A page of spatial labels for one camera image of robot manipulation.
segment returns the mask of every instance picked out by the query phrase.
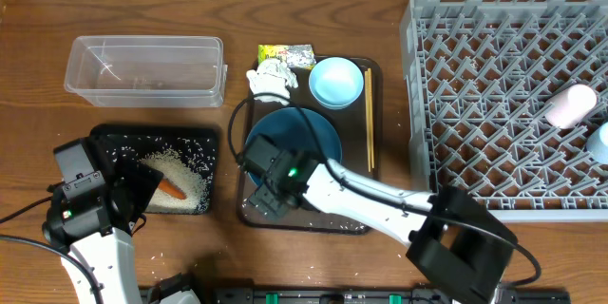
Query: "bowl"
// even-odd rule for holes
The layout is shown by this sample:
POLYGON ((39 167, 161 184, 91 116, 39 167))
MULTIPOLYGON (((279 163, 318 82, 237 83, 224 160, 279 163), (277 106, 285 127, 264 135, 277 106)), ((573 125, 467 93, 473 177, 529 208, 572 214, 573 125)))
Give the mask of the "bowl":
POLYGON ((363 73, 359 66, 340 57, 317 63, 308 82, 314 98, 328 109, 342 109, 351 105, 361 95, 363 84, 363 73))
MULTIPOLYGON (((317 112, 309 109, 302 110, 313 125, 323 154, 327 158, 342 162, 342 143, 332 124, 317 112)), ((302 115, 293 107, 276 110, 259 120, 249 132, 245 144, 260 134, 270 138, 276 147, 281 149, 317 151, 313 133, 309 130, 302 115)), ((256 186, 261 185, 259 177, 248 175, 256 186)))

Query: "dish rack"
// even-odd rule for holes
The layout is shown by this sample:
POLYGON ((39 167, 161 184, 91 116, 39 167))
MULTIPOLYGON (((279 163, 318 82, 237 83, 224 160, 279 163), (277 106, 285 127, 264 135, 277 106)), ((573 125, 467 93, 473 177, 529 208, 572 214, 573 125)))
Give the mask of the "dish rack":
POLYGON ((503 221, 608 220, 608 0, 410 0, 400 24, 412 187, 467 191, 503 221), (574 84, 598 104, 573 129, 544 118, 574 84))

